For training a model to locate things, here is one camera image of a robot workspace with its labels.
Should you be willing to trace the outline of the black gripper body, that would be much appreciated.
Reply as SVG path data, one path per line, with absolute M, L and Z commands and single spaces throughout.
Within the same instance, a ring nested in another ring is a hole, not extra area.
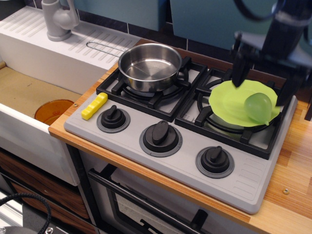
M 272 66 L 278 69 L 290 71 L 302 71 L 306 73 L 306 80 L 312 79 L 312 57 L 299 45 L 289 53 L 287 48 L 280 44 L 264 50 L 265 35 L 257 35 L 246 32 L 235 32 L 235 44 L 231 49 L 233 57 L 237 52 L 242 52 L 250 61 L 250 68 L 254 64 Z

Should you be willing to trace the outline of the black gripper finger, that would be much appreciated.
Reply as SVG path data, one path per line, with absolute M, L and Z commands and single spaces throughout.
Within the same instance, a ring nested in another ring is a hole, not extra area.
M 232 82 L 235 87 L 239 87 L 246 79 L 250 70 L 250 61 L 242 52 L 237 52 L 234 57 L 232 69 Z
M 302 71 L 287 71 L 282 75 L 285 83 L 277 97 L 276 106 L 284 106 L 290 102 L 292 97 L 305 87 L 306 73 Z

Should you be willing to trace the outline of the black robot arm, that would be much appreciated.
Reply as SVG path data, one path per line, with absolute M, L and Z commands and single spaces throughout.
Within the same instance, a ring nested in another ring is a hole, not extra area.
M 234 3 L 246 18 L 254 21 L 271 19 L 272 22 L 266 35 L 235 33 L 235 43 L 231 49 L 234 58 L 232 82 L 239 87 L 255 64 L 282 70 L 287 76 L 276 105 L 284 106 L 301 86 L 312 85 L 312 57 L 299 46 L 301 38 L 308 45 L 312 43 L 308 35 L 312 2 L 279 0 L 267 16 L 255 15 L 241 0 Z

